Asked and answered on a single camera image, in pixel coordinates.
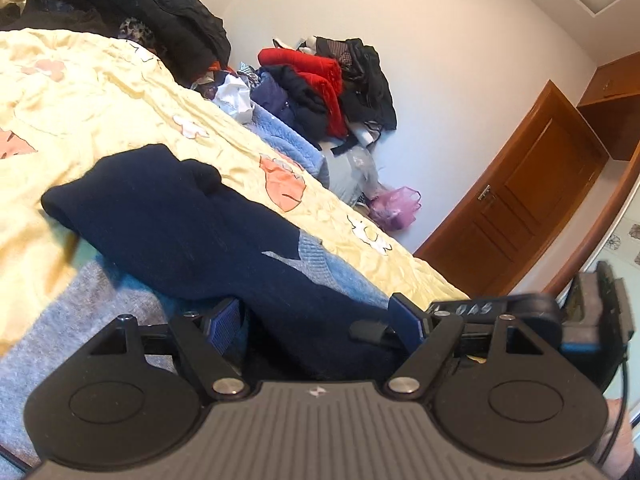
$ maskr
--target black cable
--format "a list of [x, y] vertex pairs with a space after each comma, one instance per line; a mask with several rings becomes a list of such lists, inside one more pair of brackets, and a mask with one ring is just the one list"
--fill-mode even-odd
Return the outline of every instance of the black cable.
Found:
[[607, 447], [605, 447], [604, 451], [600, 455], [598, 459], [598, 466], [602, 468], [607, 458], [609, 457], [609, 453], [611, 453], [611, 449], [613, 449], [613, 445], [616, 443], [616, 439], [618, 438], [618, 434], [620, 433], [620, 428], [622, 428], [622, 423], [625, 421], [626, 414], [626, 402], [629, 397], [629, 369], [626, 363], [626, 352], [622, 357], [622, 402], [620, 402], [620, 412], [618, 413], [618, 418], [616, 419], [616, 424], [613, 427], [613, 432], [611, 433], [611, 437], [607, 442]]
[[33, 467], [27, 464], [24, 460], [20, 460], [12, 452], [2, 446], [0, 446], [0, 456], [7, 460], [7, 462], [12, 466], [17, 467], [23, 473], [28, 473], [29, 471], [31, 471], [31, 469], [33, 469]]

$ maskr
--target door frame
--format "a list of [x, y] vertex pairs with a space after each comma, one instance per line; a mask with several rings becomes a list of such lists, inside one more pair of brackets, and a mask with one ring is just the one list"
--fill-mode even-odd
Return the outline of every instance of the door frame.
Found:
[[[500, 152], [498, 152], [498, 154], [495, 156], [494, 160], [492, 160], [486, 170], [484, 170], [480, 178], [476, 180], [476, 183], [473, 184], [473, 186], [469, 189], [462, 200], [458, 202], [455, 208], [453, 208], [451, 213], [447, 215], [447, 217], [435, 229], [435, 231], [431, 233], [431, 235], [424, 241], [424, 243], [414, 252], [415, 258], [425, 260], [427, 261], [427, 263], [429, 262], [428, 259], [424, 258], [423, 256], [429, 253], [440, 235], [452, 224], [454, 224], [454, 222], [456, 222], [462, 214], [464, 214], [465, 208], [470, 206], [475, 200], [478, 199], [478, 196], [482, 193], [482, 190], [490, 183], [494, 175], [500, 170], [500, 165], [506, 158], [508, 158], [508, 156], [510, 156], [511, 151], [516, 149], [522, 142], [523, 136], [527, 133], [531, 123], [536, 119], [536, 115], [537, 113], [539, 113], [540, 107], [550, 95], [554, 95], [562, 102], [564, 102], [568, 111], [575, 116], [576, 120], [583, 122], [588, 128], [588, 131], [591, 133], [591, 136], [594, 139], [594, 147], [596, 147], [596, 150], [603, 158], [602, 166], [604, 166], [606, 161], [609, 160], [609, 152], [606, 150], [603, 143], [595, 134], [593, 129], [587, 124], [577, 108], [569, 102], [564, 94], [562, 94], [560, 89], [551, 80], [549, 80], [546, 83], [543, 91], [536, 99], [536, 102], [531, 110], [529, 110], [529, 112], [525, 115], [524, 119], [516, 128], [513, 135], [507, 140]], [[575, 211], [580, 207], [580, 204], [584, 201], [587, 193], [591, 190], [591, 187], [593, 186], [595, 181], [596, 178], [593, 178], [593, 176], [589, 179], [586, 186], [584, 186], [576, 195], [571, 204], [571, 207], [568, 208], [567, 213], [565, 213], [558, 224], [555, 225], [544, 243], [540, 245], [540, 247], [532, 257], [523, 262], [518, 272], [514, 274], [514, 277], [507, 283], [507, 285], [504, 286], [504, 288], [499, 292], [498, 295], [509, 294], [513, 290], [513, 287], [516, 286], [520, 282], [520, 280], [524, 278], [524, 276], [531, 270], [531, 267], [533, 267], [533, 265], [540, 259], [540, 256], [545, 253], [545, 251], [549, 248], [553, 241], [558, 237], [562, 229], [566, 226], [567, 222], [574, 215]]]

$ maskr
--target light blue towel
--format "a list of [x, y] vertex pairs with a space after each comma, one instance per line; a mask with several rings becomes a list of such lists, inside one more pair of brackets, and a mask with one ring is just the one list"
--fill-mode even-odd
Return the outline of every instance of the light blue towel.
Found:
[[329, 187], [329, 171], [324, 155], [279, 118], [271, 115], [259, 104], [254, 105], [254, 118], [244, 126], [274, 150], [297, 162], [324, 187]]
[[328, 286], [352, 300], [380, 308], [388, 307], [388, 296], [340, 256], [327, 251], [319, 238], [302, 229], [298, 241], [299, 260], [283, 258], [271, 251], [264, 254], [299, 270], [315, 284]]

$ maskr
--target wooden door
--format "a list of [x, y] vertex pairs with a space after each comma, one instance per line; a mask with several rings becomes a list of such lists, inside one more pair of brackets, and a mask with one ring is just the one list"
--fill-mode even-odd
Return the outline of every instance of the wooden door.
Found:
[[507, 294], [558, 236], [609, 155], [551, 81], [414, 254], [469, 296]]

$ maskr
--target bed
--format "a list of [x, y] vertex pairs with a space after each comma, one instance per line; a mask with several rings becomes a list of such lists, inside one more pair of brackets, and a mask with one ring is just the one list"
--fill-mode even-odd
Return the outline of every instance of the bed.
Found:
[[[66, 30], [0, 32], [0, 354], [95, 256], [44, 214], [42, 193], [103, 156], [152, 143], [215, 166], [225, 184], [320, 238], [385, 294], [402, 292], [423, 309], [465, 297], [293, 161], [176, 84], [143, 47]], [[276, 184], [267, 177], [273, 168], [283, 171]]]

